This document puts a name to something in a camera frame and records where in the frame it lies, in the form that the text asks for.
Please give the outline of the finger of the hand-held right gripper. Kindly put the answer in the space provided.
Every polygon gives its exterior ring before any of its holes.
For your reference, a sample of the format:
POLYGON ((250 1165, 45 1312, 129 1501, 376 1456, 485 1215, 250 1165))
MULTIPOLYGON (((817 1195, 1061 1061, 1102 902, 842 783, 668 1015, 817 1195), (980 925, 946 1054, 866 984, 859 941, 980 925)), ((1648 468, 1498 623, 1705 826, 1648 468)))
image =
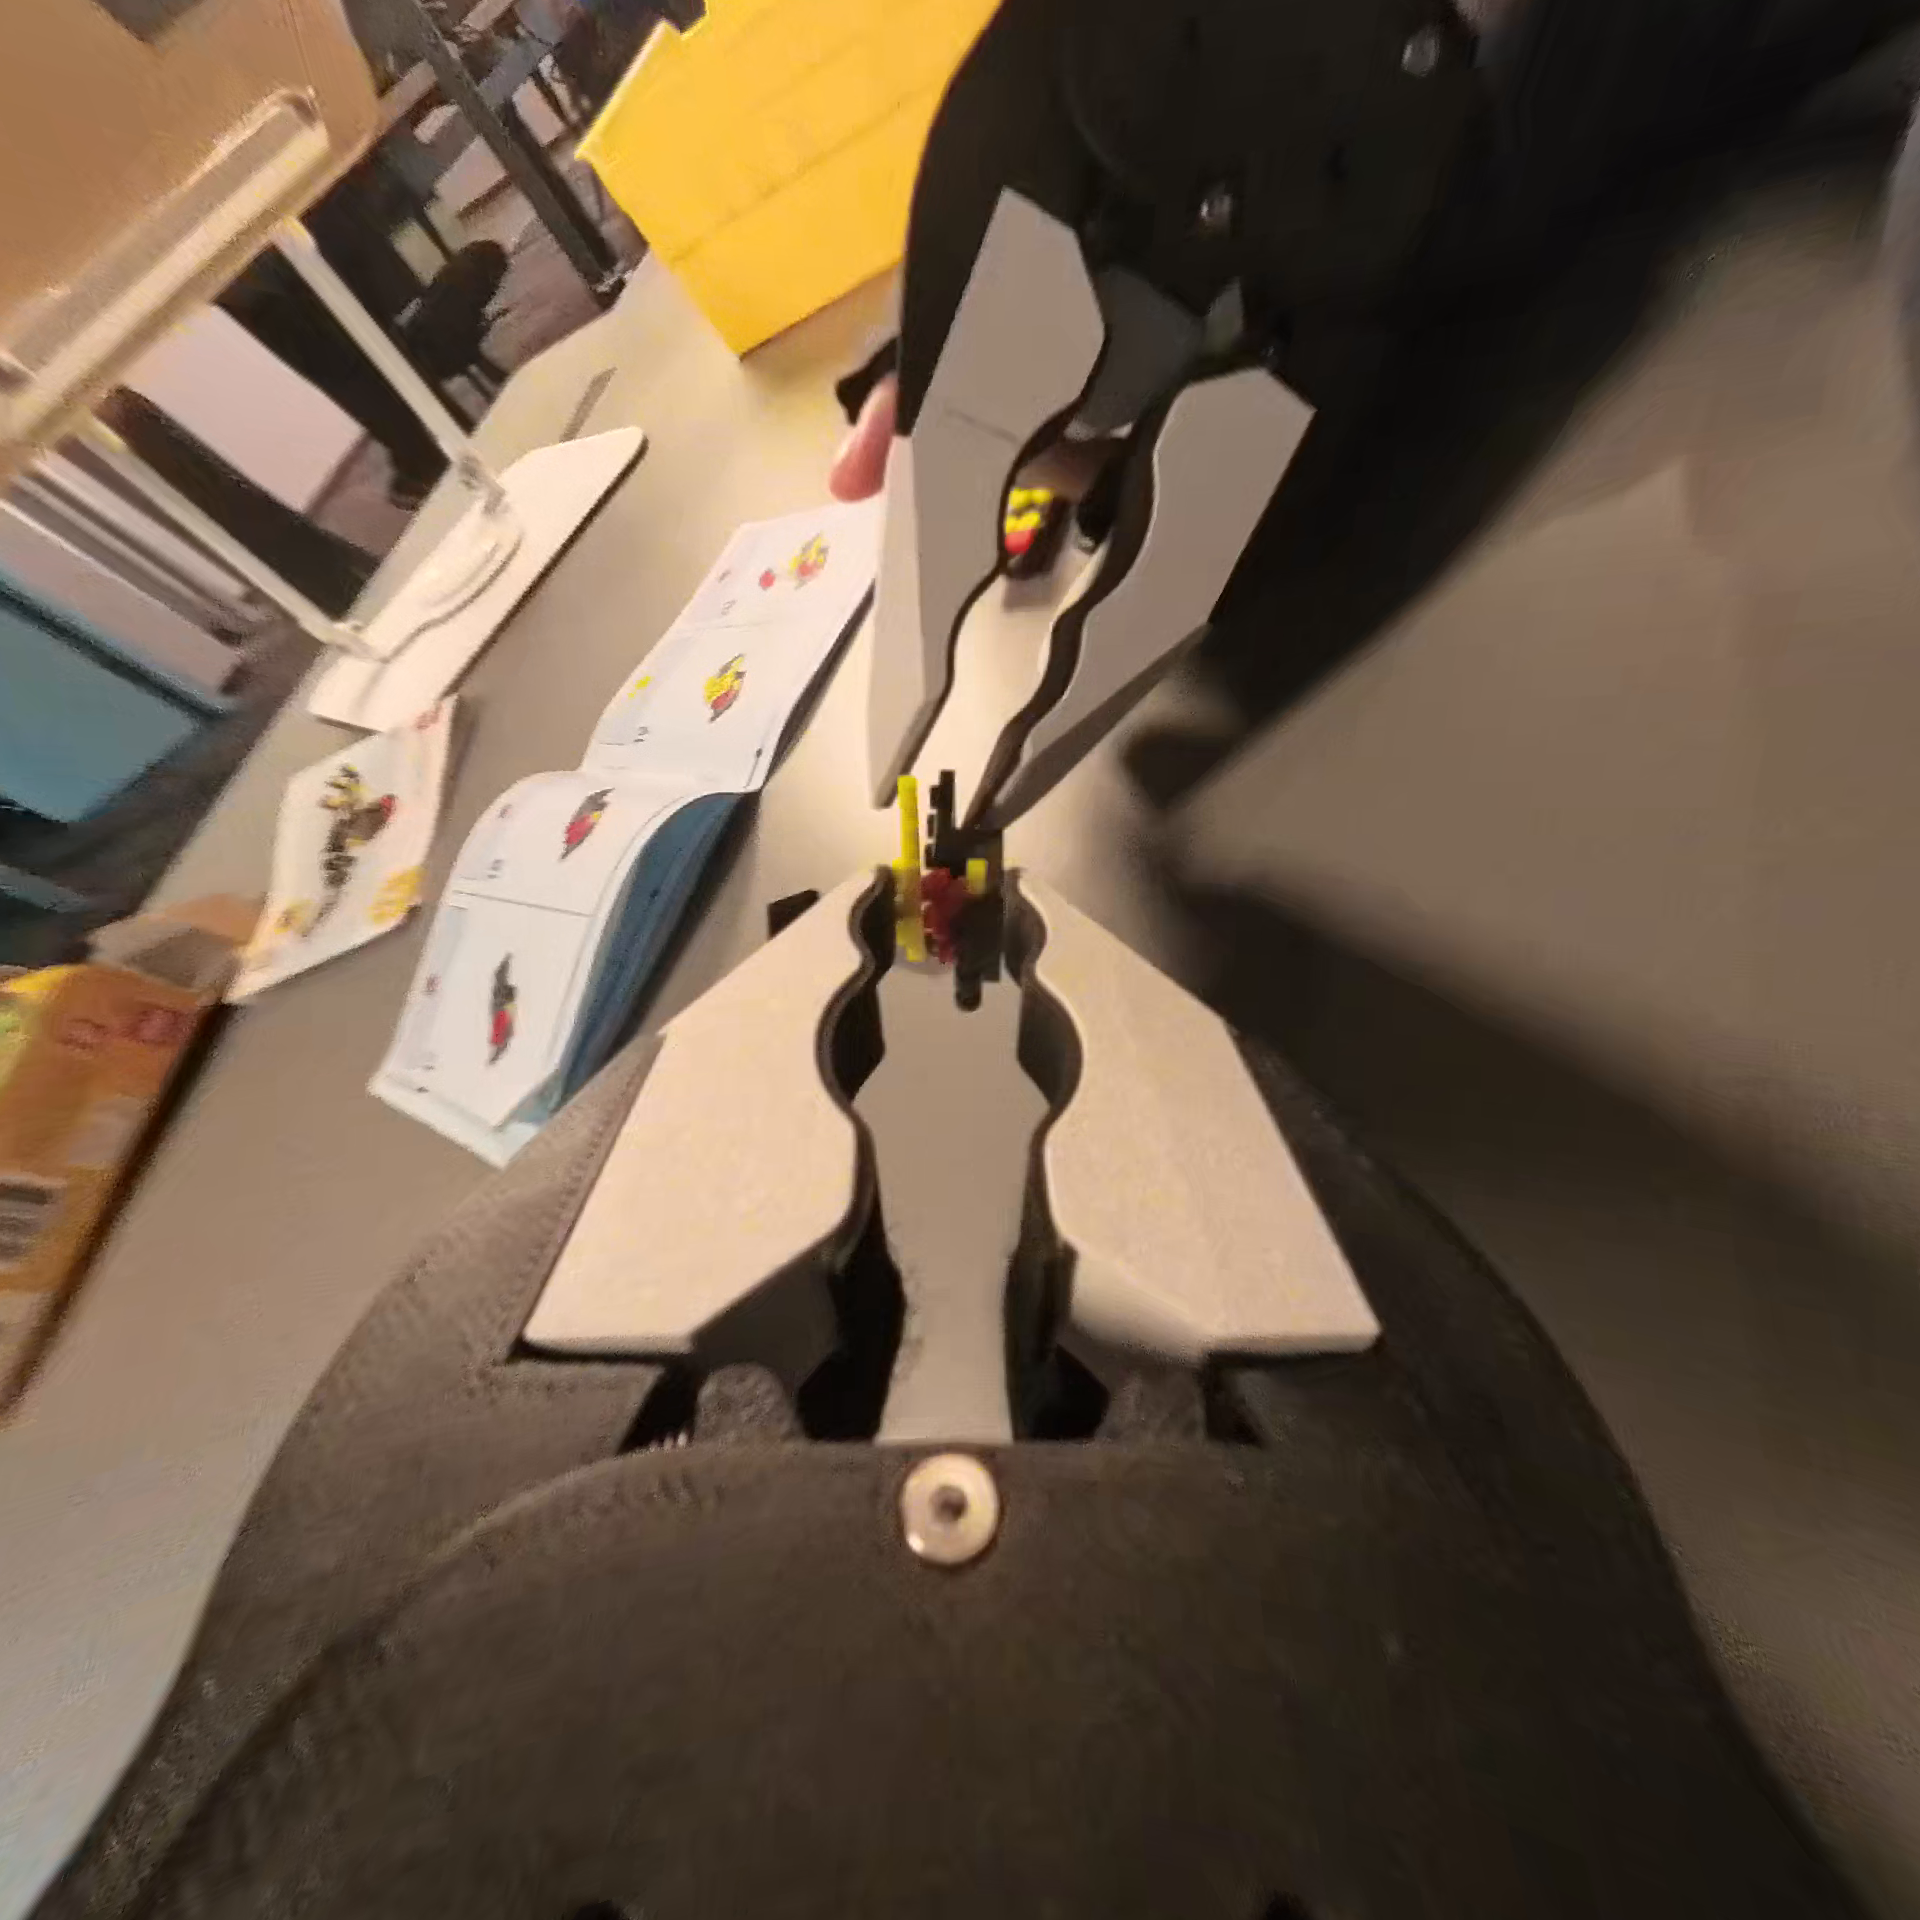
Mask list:
POLYGON ((984 826, 1018 822, 1208 634, 1309 422, 1309 402, 1260 360, 1209 370, 1149 408, 1121 466, 1112 535, 993 747, 984 826))
POLYGON ((953 683, 965 618, 1001 565, 1024 455, 1089 390, 1107 322, 1076 232, 1000 191, 918 399, 898 413, 872 607, 872 802, 910 774, 953 683))

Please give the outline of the yellow plastic bin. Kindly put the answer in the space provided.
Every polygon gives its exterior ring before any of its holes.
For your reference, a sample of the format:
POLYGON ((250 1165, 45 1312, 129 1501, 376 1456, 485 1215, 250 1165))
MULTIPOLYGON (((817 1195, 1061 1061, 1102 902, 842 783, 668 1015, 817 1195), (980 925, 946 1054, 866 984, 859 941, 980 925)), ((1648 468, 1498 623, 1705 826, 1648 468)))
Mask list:
POLYGON ((905 252, 929 128, 995 2, 712 2, 642 43, 578 155, 746 357, 905 252))

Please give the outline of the brown cardboard box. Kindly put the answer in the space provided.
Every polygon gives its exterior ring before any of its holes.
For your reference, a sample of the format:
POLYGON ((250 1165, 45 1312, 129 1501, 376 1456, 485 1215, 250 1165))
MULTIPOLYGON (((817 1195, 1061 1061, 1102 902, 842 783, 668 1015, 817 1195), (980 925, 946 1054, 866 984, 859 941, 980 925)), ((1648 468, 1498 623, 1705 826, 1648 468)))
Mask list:
POLYGON ((282 95, 331 158, 378 128, 342 5, 2 5, 5 309, 68 283, 282 95))

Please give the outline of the small yellow red lego assembly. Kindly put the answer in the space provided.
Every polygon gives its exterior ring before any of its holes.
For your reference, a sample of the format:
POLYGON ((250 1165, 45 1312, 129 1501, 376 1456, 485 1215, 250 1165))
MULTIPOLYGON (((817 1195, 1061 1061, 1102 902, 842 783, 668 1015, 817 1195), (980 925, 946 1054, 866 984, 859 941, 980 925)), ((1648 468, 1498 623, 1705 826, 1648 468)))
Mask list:
POLYGON ((1074 522, 1074 499, 1057 487, 1009 488, 1000 522, 1000 570, 1010 583, 1052 572, 1074 522))

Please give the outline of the clear acrylic stand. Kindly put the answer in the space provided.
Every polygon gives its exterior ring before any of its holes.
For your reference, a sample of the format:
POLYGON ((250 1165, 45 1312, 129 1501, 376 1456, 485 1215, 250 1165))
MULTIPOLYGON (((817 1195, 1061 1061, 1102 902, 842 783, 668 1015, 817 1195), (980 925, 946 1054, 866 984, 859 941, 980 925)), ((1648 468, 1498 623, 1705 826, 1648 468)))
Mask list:
POLYGON ((257 252, 273 247, 432 434, 456 477, 478 495, 491 488, 491 468, 458 416, 299 223, 297 212, 317 194, 326 160, 333 158, 313 106, 282 95, 174 194, 118 231, 68 283, 35 304, 6 309, 5 452, 17 461, 68 434, 85 439, 158 517, 273 600, 301 634, 331 651, 360 654, 364 621, 317 607, 97 418, 98 394, 117 383, 129 360, 189 307, 224 288, 257 252))

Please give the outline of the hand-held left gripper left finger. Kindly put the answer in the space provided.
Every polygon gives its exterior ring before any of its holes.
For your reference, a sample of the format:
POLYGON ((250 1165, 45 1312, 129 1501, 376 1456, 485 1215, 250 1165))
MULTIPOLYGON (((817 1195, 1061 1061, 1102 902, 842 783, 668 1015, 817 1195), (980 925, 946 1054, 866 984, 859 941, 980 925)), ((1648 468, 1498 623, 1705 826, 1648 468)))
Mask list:
POLYGON ((676 1013, 530 1310, 564 1360, 820 1362, 872 1203, 832 1035, 878 974, 881 871, 832 886, 676 1013))

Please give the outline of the person's right hand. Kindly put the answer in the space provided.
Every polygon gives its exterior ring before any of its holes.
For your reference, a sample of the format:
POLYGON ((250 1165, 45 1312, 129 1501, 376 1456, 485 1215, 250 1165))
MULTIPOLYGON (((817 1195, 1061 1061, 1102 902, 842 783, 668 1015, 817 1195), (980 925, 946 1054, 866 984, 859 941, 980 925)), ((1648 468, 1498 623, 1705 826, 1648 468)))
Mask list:
POLYGON ((882 340, 858 367, 842 375, 832 390, 848 432, 832 455, 828 488, 835 501, 851 506, 882 491, 897 436, 898 338, 882 340))

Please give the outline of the yellow lego box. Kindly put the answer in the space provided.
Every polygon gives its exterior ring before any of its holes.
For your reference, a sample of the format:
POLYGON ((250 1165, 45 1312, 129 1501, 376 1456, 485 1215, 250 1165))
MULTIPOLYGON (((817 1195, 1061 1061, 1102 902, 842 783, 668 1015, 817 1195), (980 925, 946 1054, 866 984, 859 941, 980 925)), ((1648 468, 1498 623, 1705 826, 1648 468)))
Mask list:
POLYGON ((2 990, 2 1410, 50 1348, 137 1152, 254 932, 200 896, 98 928, 2 990))

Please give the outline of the lego instruction booklet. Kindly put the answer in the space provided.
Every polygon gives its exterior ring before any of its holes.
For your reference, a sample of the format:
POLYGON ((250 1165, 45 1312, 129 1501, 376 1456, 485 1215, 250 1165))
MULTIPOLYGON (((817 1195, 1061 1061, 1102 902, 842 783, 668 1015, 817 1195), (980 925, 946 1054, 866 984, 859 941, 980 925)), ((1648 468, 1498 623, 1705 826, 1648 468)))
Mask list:
POLYGON ((474 826, 369 1090, 500 1165, 601 1070, 876 583, 881 502, 742 523, 578 765, 474 826))

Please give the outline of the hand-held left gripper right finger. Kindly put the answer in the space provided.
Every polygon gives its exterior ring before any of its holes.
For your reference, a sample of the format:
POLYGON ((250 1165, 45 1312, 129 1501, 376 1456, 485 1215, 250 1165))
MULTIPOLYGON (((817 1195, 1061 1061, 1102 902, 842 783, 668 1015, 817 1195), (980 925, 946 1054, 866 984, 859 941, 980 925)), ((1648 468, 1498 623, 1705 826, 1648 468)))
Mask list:
POLYGON ((1044 1099, 1032 1218, 1082 1362, 1296 1360, 1381 1334, 1240 1040, 1018 877, 1018 1058, 1044 1099))

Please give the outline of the white stand base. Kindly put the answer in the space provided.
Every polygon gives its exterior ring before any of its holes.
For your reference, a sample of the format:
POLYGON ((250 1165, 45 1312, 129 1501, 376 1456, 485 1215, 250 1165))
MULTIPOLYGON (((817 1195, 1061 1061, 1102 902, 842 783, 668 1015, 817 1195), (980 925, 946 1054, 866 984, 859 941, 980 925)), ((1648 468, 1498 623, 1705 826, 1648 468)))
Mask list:
POLYGON ((380 733, 450 694, 648 451, 635 426, 524 452, 364 623, 360 654, 330 654, 312 717, 380 733))

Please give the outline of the black red yellow lego model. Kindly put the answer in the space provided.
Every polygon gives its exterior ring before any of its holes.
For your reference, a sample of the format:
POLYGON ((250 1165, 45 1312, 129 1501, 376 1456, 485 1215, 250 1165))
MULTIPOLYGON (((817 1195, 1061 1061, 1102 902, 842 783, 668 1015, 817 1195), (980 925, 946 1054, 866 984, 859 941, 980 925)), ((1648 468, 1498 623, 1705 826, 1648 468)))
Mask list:
POLYGON ((960 818, 956 776, 930 790, 912 774, 897 782, 898 852, 891 861, 898 964, 941 971, 962 1015, 980 1010, 1001 981, 1006 863, 1001 831, 960 818))

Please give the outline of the printed lego leaflet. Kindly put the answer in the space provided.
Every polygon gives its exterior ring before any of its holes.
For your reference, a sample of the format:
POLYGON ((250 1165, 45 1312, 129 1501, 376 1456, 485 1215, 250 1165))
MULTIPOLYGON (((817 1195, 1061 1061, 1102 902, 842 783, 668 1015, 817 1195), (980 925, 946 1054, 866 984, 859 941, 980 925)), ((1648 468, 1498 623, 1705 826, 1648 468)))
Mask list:
POLYGON ((418 908, 442 822, 459 696, 360 735, 282 798, 273 883, 224 995, 240 1005, 345 958, 418 908))

